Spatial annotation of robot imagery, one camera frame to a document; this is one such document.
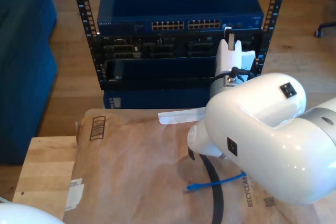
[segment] white tape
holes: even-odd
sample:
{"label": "white tape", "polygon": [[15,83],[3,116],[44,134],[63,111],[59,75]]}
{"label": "white tape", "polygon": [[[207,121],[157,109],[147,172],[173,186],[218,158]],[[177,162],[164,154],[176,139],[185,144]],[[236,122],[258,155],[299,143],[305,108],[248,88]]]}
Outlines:
{"label": "white tape", "polygon": [[84,191],[84,184],[82,185],[81,182],[82,182],[81,178],[73,179],[71,181],[65,211],[75,209],[79,204]]}
{"label": "white tape", "polygon": [[161,124],[188,123],[202,120],[205,114],[205,107],[158,113]]}
{"label": "white tape", "polygon": [[0,201],[2,201],[3,203],[12,203],[7,199],[4,199],[3,197],[0,197]]}

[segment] brown paper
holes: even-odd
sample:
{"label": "brown paper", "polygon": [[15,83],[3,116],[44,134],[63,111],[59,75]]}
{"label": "brown paper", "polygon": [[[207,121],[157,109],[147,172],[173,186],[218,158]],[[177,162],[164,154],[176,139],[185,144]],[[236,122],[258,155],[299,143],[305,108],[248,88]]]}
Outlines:
{"label": "brown paper", "polygon": [[284,204],[248,175],[184,193],[186,185],[241,173],[228,159],[188,155],[194,123],[162,125],[158,110],[90,110],[79,126],[72,179],[83,196],[65,213],[76,223],[319,224],[313,205]]}

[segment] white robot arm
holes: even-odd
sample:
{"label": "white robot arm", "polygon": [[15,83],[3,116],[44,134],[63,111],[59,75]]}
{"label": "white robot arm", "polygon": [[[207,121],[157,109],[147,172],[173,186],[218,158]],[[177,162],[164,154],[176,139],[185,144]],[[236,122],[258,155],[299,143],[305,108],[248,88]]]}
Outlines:
{"label": "white robot arm", "polygon": [[336,98],[304,113],[305,91],[286,74],[217,82],[224,86],[213,83],[217,94],[189,131],[191,150],[227,156],[284,202],[309,204],[335,189]]}

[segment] rack unit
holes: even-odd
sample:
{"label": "rack unit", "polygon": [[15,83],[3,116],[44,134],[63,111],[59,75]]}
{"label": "rack unit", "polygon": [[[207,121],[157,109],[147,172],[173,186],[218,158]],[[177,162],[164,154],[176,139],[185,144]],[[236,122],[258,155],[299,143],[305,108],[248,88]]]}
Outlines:
{"label": "rack unit", "polygon": [[[202,76],[195,75],[195,72],[193,72],[187,78],[178,76],[176,79],[169,79],[168,82],[162,81],[165,77],[169,78],[165,71],[159,71],[157,74],[160,75],[160,78],[156,80],[151,80],[148,77],[147,79],[140,78],[137,81],[127,80],[127,78],[121,80],[116,67],[125,65],[127,67],[124,68],[131,69],[131,72],[134,72],[134,69],[142,68],[142,72],[138,73],[138,75],[145,75],[146,68],[155,68],[155,66],[145,66],[145,61],[139,59],[140,51],[143,52],[143,59],[152,59],[151,62],[153,64],[159,64],[160,66],[171,64],[170,67],[176,67],[173,62],[176,59],[175,57],[183,54],[192,58],[185,58],[185,60],[180,58],[178,59],[178,65],[181,64],[186,67],[187,64],[190,64],[190,61],[195,60],[198,61],[198,64],[202,61],[201,63],[204,66],[212,67],[215,64],[214,57],[206,58],[202,56],[206,56],[204,52],[207,52],[209,56],[215,55],[214,50],[216,48],[214,45],[219,43],[222,35],[212,34],[209,31],[208,33],[190,35],[186,38],[186,35],[181,32],[174,37],[164,36],[163,34],[153,35],[152,37],[146,37],[145,42],[142,42],[143,38],[139,36],[126,36],[124,38],[100,37],[93,21],[89,0],[76,1],[102,90],[136,90],[143,89],[144,85],[147,89],[199,88],[208,87],[211,84],[213,76],[209,72],[203,73]],[[265,14],[266,20],[263,29],[250,32],[238,30],[235,32],[236,38],[243,42],[243,47],[256,51],[256,60],[251,71],[257,76],[261,74],[263,69],[281,4],[282,0],[270,0],[268,12]],[[192,20],[188,24],[181,23],[178,20],[169,23],[158,20],[152,23],[152,29],[183,30],[186,28],[188,30],[201,30],[208,25],[209,27],[212,25],[215,28],[218,25],[220,26],[221,23],[218,23],[218,20]],[[133,66],[130,59],[138,60],[137,66]]]}

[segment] blue network switch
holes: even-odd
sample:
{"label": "blue network switch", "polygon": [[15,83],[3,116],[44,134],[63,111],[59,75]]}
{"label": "blue network switch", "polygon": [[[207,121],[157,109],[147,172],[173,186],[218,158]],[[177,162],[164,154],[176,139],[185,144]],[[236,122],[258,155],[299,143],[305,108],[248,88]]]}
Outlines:
{"label": "blue network switch", "polygon": [[100,0],[102,36],[223,32],[260,29],[258,0]]}

